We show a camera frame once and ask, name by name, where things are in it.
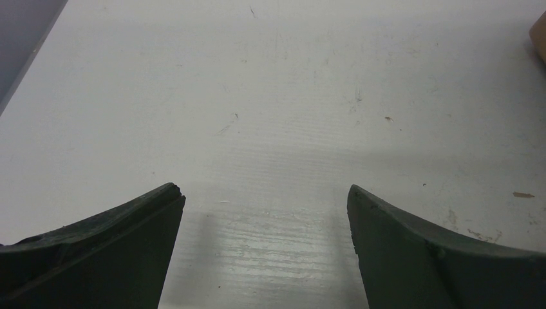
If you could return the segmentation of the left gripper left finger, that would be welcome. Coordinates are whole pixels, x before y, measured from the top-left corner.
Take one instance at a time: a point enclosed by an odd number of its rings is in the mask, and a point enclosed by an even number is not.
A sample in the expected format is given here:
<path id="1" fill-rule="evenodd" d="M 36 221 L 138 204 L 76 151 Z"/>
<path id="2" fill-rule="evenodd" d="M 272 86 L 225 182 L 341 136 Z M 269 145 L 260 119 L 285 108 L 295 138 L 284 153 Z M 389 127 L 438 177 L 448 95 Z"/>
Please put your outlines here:
<path id="1" fill-rule="evenodd" d="M 157 308 L 185 196 L 166 183 L 1 247 L 2 308 Z"/>

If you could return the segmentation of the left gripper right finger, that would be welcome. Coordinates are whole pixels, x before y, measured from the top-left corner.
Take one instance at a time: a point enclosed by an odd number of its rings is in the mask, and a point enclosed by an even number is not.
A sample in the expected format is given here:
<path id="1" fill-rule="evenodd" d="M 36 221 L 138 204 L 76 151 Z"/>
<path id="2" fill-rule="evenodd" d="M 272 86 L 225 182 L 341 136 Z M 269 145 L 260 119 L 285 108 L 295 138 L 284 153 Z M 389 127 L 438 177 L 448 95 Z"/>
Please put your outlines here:
<path id="1" fill-rule="evenodd" d="M 347 212 L 370 308 L 544 308 L 545 254 L 470 238 L 358 185 Z"/>

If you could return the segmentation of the tan plastic toolbox bin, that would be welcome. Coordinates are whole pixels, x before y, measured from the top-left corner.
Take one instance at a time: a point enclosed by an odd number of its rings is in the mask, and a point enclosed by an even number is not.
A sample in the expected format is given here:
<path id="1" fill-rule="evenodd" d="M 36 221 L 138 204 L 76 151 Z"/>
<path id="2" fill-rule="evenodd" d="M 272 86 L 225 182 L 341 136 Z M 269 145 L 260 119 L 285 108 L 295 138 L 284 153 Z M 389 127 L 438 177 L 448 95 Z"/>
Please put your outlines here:
<path id="1" fill-rule="evenodd" d="M 546 12 L 538 18 L 538 20 L 531 26 L 529 30 L 529 38 L 532 42 L 532 45 L 539 55 L 540 59 L 546 61 L 546 47 L 545 47 L 545 32 L 546 32 Z"/>

